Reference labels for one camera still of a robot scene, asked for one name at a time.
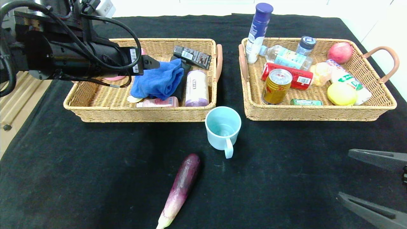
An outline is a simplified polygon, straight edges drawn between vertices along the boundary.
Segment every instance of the light blue mug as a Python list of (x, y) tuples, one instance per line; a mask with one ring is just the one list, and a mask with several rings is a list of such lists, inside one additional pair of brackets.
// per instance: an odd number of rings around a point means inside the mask
[(208, 141), (217, 150), (225, 150), (225, 157), (233, 156), (233, 145), (242, 126), (239, 114), (230, 107), (213, 108), (205, 118)]

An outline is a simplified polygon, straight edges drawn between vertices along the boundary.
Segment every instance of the wicker basket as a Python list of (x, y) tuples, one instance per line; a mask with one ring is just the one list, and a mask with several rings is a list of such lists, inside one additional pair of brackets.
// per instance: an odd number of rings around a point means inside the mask
[[(111, 39), (120, 46), (135, 46), (133, 39)], [(175, 45), (189, 47), (212, 55), (208, 70), (193, 66), (192, 70), (202, 70), (208, 77), (209, 105), (185, 107), (185, 95), (179, 107), (137, 108), (127, 102), (131, 86), (111, 88), (90, 82), (76, 83), (67, 95), (63, 106), (73, 111), (84, 122), (202, 122), (206, 114), (216, 106), (217, 81), (222, 70), (222, 46), (212, 39), (144, 38), (140, 43), (145, 52), (158, 61), (169, 61)], [(112, 84), (123, 84), (127, 78)]]
[[(270, 47), (281, 45), (290, 50), (297, 48), (300, 38), (265, 38), (263, 44)], [(338, 42), (347, 42), (353, 49), (351, 59), (344, 65), (346, 70), (360, 80), (370, 92), (372, 97), (360, 106), (335, 106), (329, 101), (327, 89), (330, 82), (323, 87), (312, 86), (308, 90), (290, 88), (283, 102), (278, 105), (266, 105), (261, 101), (264, 81), (261, 80), (264, 57), (259, 56), (254, 64), (247, 65), (244, 48), (247, 38), (239, 45), (239, 63), (243, 87), (243, 98), (246, 117), (253, 121), (374, 121), (388, 110), (395, 109), (396, 100), (384, 84), (399, 66), (397, 54), (389, 47), (381, 46), (367, 54), (362, 54), (358, 47), (349, 40), (317, 39), (317, 44), (310, 56), (314, 63), (323, 62), (327, 58), (329, 48)], [(387, 50), (394, 59), (393, 70), (382, 79), (374, 71), (367, 57), (379, 49)], [(291, 99), (321, 100), (323, 106), (290, 105)]]

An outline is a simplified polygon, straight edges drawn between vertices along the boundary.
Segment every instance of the pink bottle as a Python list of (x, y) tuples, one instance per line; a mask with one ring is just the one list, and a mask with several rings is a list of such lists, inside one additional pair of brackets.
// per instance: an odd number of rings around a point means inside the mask
[(178, 107), (178, 99), (175, 96), (171, 96), (166, 100), (148, 99), (137, 103), (136, 107)]
[[(142, 55), (145, 55), (145, 54), (146, 54), (146, 53), (144, 52), (143, 48), (141, 48), (141, 54), (142, 54)], [(118, 76), (116, 76), (116, 77), (107, 77), (107, 78), (105, 78), (105, 79), (110, 80), (110, 81), (118, 81), (118, 80), (123, 79), (124, 77), (126, 77), (126, 76), (124, 76), (124, 75), (118, 75)]]

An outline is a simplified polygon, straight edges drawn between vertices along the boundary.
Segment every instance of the basket handle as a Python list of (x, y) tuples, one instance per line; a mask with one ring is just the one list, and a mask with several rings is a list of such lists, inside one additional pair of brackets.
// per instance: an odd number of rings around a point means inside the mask
[(387, 46), (379, 46), (377, 48), (374, 48), (373, 50), (371, 50), (370, 52), (363, 54), (362, 57), (363, 58), (368, 58), (369, 56), (371, 56), (373, 53), (377, 52), (378, 50), (384, 49), (386, 50), (393, 58), (394, 60), (394, 66), (393, 69), (385, 76), (383, 76), (379, 81), (385, 83), (387, 82), (387, 80), (390, 79), (390, 77), (397, 71), (398, 67), (400, 66), (400, 60), (398, 58), (397, 53), (390, 47)]
[(245, 82), (248, 82), (249, 81), (249, 71), (247, 70), (245, 49), (243, 48), (242, 44), (239, 45), (239, 64), (240, 64), (240, 69), (242, 70), (243, 79), (245, 80)]
[(215, 82), (218, 82), (219, 78), (221, 77), (222, 66), (223, 66), (223, 51), (222, 51), (221, 44), (216, 45), (216, 57), (217, 57), (217, 64), (216, 64)]

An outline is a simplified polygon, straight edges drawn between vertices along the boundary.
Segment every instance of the red can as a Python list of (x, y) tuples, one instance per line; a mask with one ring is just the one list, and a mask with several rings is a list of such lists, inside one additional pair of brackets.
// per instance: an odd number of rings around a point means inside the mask
[(261, 76), (261, 80), (265, 81), (269, 76), (270, 72), (274, 69), (284, 69), (291, 73), (293, 76), (293, 81), (291, 81), (291, 87), (299, 90), (306, 90), (312, 84), (312, 78), (314, 74), (312, 72), (290, 68), (274, 63), (266, 63), (263, 68), (263, 74)]

